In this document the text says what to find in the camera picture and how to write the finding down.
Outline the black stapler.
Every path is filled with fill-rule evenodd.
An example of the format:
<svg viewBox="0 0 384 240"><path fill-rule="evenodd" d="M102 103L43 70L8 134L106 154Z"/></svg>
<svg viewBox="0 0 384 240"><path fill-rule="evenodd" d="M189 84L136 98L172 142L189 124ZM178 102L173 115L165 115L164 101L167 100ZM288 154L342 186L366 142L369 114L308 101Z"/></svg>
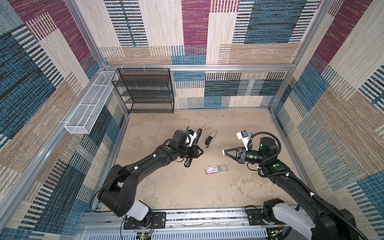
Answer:
<svg viewBox="0 0 384 240"><path fill-rule="evenodd" d="M194 130L187 129L187 134L188 134L188 137L187 137L186 143L188 144L188 146L192 150L192 156L187 157L187 159L185 160L184 166L186 168L189 168L191 166L192 159L198 158L199 156L201 156L204 153L204 151L200 147L198 147L198 141L202 135L202 129L198 129L197 132L195 132ZM214 130L209 135L209 137L205 141L205 149L209 149L211 147L217 134L218 134L218 131Z"/></svg>

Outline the red white staple box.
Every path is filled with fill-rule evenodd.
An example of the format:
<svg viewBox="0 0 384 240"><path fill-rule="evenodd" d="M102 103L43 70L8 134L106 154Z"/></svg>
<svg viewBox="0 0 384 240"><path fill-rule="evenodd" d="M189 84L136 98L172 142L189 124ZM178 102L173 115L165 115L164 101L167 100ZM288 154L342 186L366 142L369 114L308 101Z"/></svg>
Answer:
<svg viewBox="0 0 384 240"><path fill-rule="evenodd" d="M206 174L215 174L215 173L218 173L218 172L219 172L217 166L209 166L209 167L205 167L205 170L206 170Z"/></svg>

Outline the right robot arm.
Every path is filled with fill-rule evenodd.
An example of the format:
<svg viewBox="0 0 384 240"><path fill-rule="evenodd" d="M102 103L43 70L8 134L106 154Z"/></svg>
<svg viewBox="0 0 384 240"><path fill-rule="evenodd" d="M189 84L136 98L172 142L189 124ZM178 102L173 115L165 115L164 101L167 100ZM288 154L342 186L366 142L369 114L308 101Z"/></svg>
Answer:
<svg viewBox="0 0 384 240"><path fill-rule="evenodd" d="M293 210L280 199L264 203L264 220L282 222L308 240L365 240L357 228L354 216L346 209L339 210L311 190L291 169L278 159L282 145L273 134L264 132L259 147L254 135L247 137L244 147L223 150L223 154L239 164L257 165L259 176L269 179L288 193L306 212Z"/></svg>

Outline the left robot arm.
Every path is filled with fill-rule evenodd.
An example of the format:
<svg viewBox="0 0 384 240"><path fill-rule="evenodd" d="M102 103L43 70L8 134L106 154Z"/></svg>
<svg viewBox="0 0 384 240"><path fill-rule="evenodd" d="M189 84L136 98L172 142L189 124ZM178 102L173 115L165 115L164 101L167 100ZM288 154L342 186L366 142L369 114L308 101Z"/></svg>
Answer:
<svg viewBox="0 0 384 240"><path fill-rule="evenodd" d="M126 166L115 165L97 191L97 199L116 216L133 221L135 227L147 229L160 223L153 217L153 210L136 199L139 183L150 174L181 159L196 159L204 151L197 142L202 130L177 130L171 139L158 146L145 158Z"/></svg>

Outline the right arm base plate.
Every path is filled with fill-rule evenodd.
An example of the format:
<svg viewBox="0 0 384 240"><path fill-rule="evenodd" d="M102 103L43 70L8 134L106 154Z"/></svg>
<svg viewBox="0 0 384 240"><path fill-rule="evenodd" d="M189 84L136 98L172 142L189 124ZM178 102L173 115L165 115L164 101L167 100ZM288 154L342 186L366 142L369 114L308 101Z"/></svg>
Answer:
<svg viewBox="0 0 384 240"><path fill-rule="evenodd" d="M245 208L245 213L250 226L282 226L279 221L267 222L264 220L262 210L257 208Z"/></svg>

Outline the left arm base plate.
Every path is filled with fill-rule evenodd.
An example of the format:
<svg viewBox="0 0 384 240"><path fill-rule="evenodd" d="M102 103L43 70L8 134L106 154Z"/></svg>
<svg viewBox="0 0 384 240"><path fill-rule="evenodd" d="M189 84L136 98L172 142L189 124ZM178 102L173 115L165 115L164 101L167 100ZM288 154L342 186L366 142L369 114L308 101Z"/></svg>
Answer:
<svg viewBox="0 0 384 240"><path fill-rule="evenodd" d="M133 217L129 217L125 220L124 230L149 230L152 227L155 229L164 229L166 226L167 213L166 212L149 212L141 221L136 220Z"/></svg>

